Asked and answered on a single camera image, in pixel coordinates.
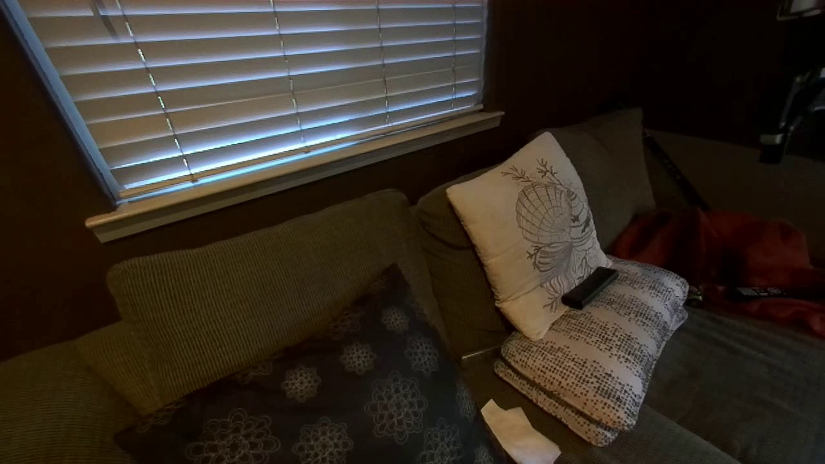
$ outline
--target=window blinds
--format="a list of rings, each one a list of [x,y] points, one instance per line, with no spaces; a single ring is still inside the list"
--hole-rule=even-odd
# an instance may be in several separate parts
[[[13,0],[115,201],[476,111],[485,0]]]

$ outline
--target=backrest cushion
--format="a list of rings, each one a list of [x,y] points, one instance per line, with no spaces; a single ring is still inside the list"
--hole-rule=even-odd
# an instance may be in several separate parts
[[[397,191],[208,246],[125,259],[108,286],[165,405],[302,339],[317,316],[391,263],[441,330],[415,220]]]
[[[552,134],[582,177],[597,242],[607,246],[634,214],[652,209],[641,111],[614,111],[578,125],[552,129]]]

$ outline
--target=throw pillow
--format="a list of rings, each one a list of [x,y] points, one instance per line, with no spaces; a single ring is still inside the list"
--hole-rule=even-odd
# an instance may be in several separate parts
[[[498,373],[594,446],[636,421],[652,369],[685,322],[687,284],[663,267],[616,259],[618,277],[582,312],[558,316],[540,339],[520,331]]]
[[[397,267],[319,330],[115,434],[135,460],[493,458]]]
[[[531,339],[563,313],[563,291],[610,266],[585,187],[552,134],[445,192],[485,263],[495,303]]]

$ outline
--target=couch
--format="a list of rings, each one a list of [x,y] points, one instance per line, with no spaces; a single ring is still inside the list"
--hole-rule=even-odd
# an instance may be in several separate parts
[[[554,134],[585,180],[602,245],[652,209],[640,112]],[[115,266],[115,324],[0,363],[0,460],[128,460],[115,431],[302,339],[317,313],[387,266],[410,280],[476,405],[523,406],[561,460],[825,460],[825,347],[708,309],[690,309],[668,342],[630,433],[594,449],[544,415],[489,369],[511,326],[442,187],[415,206],[378,191]]]

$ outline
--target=dark patterned pillow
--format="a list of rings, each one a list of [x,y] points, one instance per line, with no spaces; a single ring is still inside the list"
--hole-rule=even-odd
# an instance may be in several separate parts
[[[115,434],[138,460],[495,460],[397,267],[317,335]]]
[[[614,263],[618,277],[588,309],[567,312],[540,339],[511,335],[495,363],[505,382],[594,446],[634,427],[652,369],[687,316],[679,276]]]

